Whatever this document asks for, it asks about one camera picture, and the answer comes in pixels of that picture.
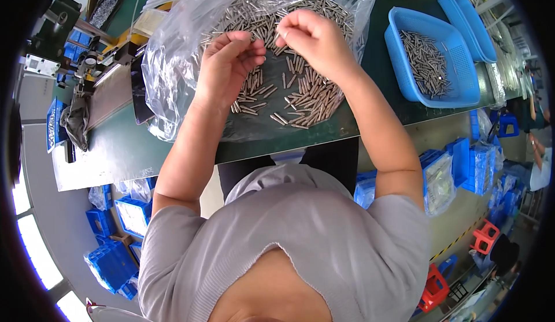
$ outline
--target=red plastic stool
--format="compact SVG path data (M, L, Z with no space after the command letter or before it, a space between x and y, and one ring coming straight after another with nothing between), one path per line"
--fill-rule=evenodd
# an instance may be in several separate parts
M474 230L474 232L472 232L472 234L476 237L476 242L474 243L474 245L470 245L470 248L487 255L491 251L493 243L495 242L495 239L497 239L497 237L499 236L500 232L499 229L495 227L490 221L484 221L486 221L486 224L484 225L484 227L482 227L482 229L476 229ZM495 233L492 236L489 236L489 231L491 229L493 229ZM485 250L482 250L480 248L482 242L487 244L487 248Z
M430 312L438 304L441 304L449 294L449 286L434 263L428 269L426 286L418 307L423 312Z

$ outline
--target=woman's right hand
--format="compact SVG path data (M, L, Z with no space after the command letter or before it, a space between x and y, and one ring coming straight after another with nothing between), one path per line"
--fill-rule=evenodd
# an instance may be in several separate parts
M281 20L277 31L277 46L289 45L313 69L340 87L362 70L337 24L315 12L295 10Z

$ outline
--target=green table surface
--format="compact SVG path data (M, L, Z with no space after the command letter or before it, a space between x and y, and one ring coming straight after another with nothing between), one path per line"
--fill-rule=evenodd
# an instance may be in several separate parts
M124 0L108 29L114 36L129 27L136 0ZM147 0L139 0L141 8ZM387 14L393 6L418 10L447 21L437 0L376 0L370 17L370 29L363 69L373 78L404 125L448 116L470 110L433 109L419 102L407 101L397 85L384 40L389 25ZM481 101L478 107L494 104L491 85L483 63L476 63ZM347 104L339 107L330 120L309 131L297 131L283 136L243 143L221 142L216 163L288 151L334 140L360 135L355 118ZM90 133L86 153L78 153L74 163L66 163L64 147L53 152L54 171L59 190L70 190L157 175L168 155L171 143L163 142L147 131L147 126L136 125L133 105L130 104L106 119Z

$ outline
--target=gray shirt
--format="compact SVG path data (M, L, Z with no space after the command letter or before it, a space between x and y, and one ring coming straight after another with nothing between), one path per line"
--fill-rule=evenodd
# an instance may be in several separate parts
M166 207L143 241L139 302L153 321L205 322L223 292L280 247L335 322L406 321L424 289L428 219L407 197L368 210L329 174L295 164L257 169L206 220Z

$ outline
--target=person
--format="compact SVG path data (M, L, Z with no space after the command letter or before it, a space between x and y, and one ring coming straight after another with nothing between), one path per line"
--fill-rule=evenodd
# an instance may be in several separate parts
M503 169L505 173L519 178L533 192L550 184L553 150L542 145L532 133L528 134L528 138L534 150L534 162L520 163L506 159Z
M543 129L551 124L551 112L543 109L534 95L526 100L522 98L507 101L506 110L515 115L518 128L525 133L531 129Z
M489 270L492 264L497 266L491 273L492 278L503 277L509 271L511 273L519 272L522 266L521 261L518 260L519 252L520 246L518 246L517 243L510 242L509 238L505 234L501 234L497 237L491 250L483 258L475 249L468 251L476 263L476 267L478 268L478 272L480 274Z
M335 22L297 10L276 28L278 46L295 49L343 90L378 169L376 200L368 211L352 200L356 159L342 156L356 151L319 150L309 162L352 166L247 160L225 206L200 217L230 106L247 72L265 61L263 41L224 33L204 52L196 94L156 182L139 272L142 313L154 321L406 321L431 251L413 143ZM239 169L219 168L232 166ZM343 183L333 175L342 169L353 174ZM220 176L222 186L230 176Z

